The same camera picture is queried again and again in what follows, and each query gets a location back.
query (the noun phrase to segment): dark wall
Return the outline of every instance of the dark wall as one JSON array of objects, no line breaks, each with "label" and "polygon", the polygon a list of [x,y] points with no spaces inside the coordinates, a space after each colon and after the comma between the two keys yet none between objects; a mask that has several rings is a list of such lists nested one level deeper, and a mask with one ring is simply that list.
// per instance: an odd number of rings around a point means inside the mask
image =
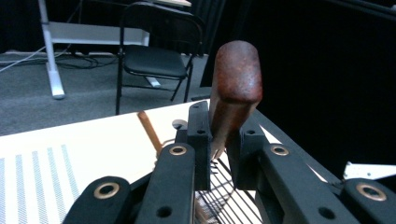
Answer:
[{"label": "dark wall", "polygon": [[258,109],[340,178],[347,161],[396,164],[396,13],[347,1],[250,3],[238,35],[226,36],[259,51]]},{"label": "dark wall", "polygon": [[[79,0],[46,0],[50,21],[74,22],[118,26],[124,7],[137,0],[83,1],[79,16]],[[205,23],[205,40],[201,53],[208,53],[219,25],[219,15],[225,0],[189,0],[191,7],[176,7],[200,17]],[[44,46],[37,0],[0,0],[0,53],[10,49],[34,51]],[[77,46],[78,50],[107,50],[117,52],[117,47]]]}]

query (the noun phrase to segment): black folding chair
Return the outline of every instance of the black folding chair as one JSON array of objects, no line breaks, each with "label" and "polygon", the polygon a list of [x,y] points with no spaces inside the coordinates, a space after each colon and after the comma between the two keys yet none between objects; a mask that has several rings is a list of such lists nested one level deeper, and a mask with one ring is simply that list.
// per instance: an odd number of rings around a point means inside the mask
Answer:
[{"label": "black folding chair", "polygon": [[[124,45],[125,28],[138,28],[149,33],[165,45],[183,45],[189,49],[187,65],[182,55],[175,49],[148,47],[142,45]],[[203,41],[204,23],[188,12],[163,7],[148,2],[136,2],[125,8],[120,20],[120,51],[117,79],[116,115],[120,113],[122,87],[136,87],[161,91],[173,91],[171,101],[182,83],[187,79],[184,102],[187,102],[191,84],[193,58],[199,52]],[[153,87],[123,83],[123,72],[133,76],[154,77],[178,81],[175,88]]]}]

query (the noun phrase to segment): wooden stick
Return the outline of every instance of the wooden stick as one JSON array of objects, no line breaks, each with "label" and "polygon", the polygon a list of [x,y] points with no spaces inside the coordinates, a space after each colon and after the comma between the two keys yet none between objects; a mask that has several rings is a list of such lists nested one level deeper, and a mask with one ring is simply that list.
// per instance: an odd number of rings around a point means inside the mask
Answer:
[{"label": "wooden stick", "polygon": [[137,116],[139,117],[140,122],[143,125],[143,128],[145,128],[149,140],[151,141],[152,145],[154,145],[154,148],[157,151],[157,156],[160,155],[161,149],[163,149],[163,145],[161,144],[160,139],[155,133],[154,128],[152,127],[151,122],[149,121],[148,115],[146,114],[145,111],[140,111],[139,113],[137,113]]}]

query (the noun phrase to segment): white table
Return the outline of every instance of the white table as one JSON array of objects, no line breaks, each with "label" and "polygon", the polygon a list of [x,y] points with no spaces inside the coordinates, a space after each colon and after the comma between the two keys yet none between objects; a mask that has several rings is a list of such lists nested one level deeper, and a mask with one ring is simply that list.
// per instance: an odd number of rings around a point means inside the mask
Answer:
[{"label": "white table", "polygon": [[[172,122],[187,121],[192,104],[146,111],[160,142],[172,143]],[[92,181],[132,183],[153,170],[155,155],[136,113],[2,136],[0,223],[60,223]]]},{"label": "white table", "polygon": [[[191,3],[185,0],[153,0],[161,4],[190,7]],[[98,44],[118,45],[120,43],[120,28],[99,25],[87,25],[78,23],[49,21],[45,0],[38,0],[41,15],[41,27],[43,29],[44,42],[47,51],[47,72],[52,97],[60,100],[65,97],[64,87],[59,76],[58,67],[53,52],[54,43],[69,44]],[[147,45],[149,34],[138,29],[126,29],[125,44]]]}]

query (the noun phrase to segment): wooden handle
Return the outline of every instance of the wooden handle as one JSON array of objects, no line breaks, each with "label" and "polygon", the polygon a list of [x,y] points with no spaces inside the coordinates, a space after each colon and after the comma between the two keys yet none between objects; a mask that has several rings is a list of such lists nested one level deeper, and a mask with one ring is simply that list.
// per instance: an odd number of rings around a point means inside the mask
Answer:
[{"label": "wooden handle", "polygon": [[160,155],[161,150],[163,149],[163,145],[160,142],[160,139],[158,138],[157,134],[154,131],[154,128],[151,125],[151,122],[149,121],[149,117],[146,114],[145,111],[140,111],[137,113],[137,116],[139,117],[140,122],[143,125],[143,128],[145,129],[149,140],[151,141],[151,144],[154,146],[155,150],[157,151],[157,156]]},{"label": "wooden handle", "polygon": [[212,159],[221,155],[228,139],[237,136],[261,99],[262,72],[257,50],[245,41],[223,45],[216,55],[210,95]]}]

